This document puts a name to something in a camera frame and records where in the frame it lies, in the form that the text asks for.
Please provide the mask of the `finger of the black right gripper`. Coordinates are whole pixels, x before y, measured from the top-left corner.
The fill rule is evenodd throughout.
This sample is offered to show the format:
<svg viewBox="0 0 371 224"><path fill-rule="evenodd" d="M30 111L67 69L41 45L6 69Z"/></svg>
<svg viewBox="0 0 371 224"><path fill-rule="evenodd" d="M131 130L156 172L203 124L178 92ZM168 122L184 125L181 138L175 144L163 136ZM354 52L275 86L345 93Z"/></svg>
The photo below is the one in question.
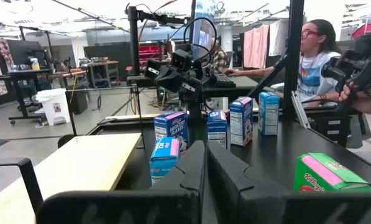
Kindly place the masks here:
<svg viewBox="0 0 371 224"><path fill-rule="evenodd" d="M182 73L179 72L177 69L171 68L170 71L170 83L169 83L169 90L176 93L180 86L181 86L181 75Z"/></svg>
<svg viewBox="0 0 371 224"><path fill-rule="evenodd" d="M155 85L157 87L163 87L165 89L170 89L169 75L171 71L168 66L161 66L157 77L155 78Z"/></svg>

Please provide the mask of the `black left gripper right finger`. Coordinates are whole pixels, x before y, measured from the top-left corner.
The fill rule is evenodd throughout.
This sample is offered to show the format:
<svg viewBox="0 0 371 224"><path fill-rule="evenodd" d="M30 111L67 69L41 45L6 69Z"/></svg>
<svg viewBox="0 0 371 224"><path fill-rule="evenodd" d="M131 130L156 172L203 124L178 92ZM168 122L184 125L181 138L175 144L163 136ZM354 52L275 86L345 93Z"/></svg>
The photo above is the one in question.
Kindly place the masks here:
<svg viewBox="0 0 371 224"><path fill-rule="evenodd" d="M208 142L207 168L223 223L281 223L284 186L246 164L222 145Z"/></svg>

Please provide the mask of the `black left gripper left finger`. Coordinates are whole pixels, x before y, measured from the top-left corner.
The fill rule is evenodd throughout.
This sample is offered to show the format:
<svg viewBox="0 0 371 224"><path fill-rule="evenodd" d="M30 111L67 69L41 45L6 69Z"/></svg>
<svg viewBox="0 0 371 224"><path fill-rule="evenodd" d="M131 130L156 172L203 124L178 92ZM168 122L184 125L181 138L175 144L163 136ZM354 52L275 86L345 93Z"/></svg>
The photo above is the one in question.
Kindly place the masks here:
<svg viewBox="0 0 371 224"><path fill-rule="evenodd" d="M195 141L179 162L163 178L152 186L159 190L192 190L201 192L204 188L205 145Z"/></svg>

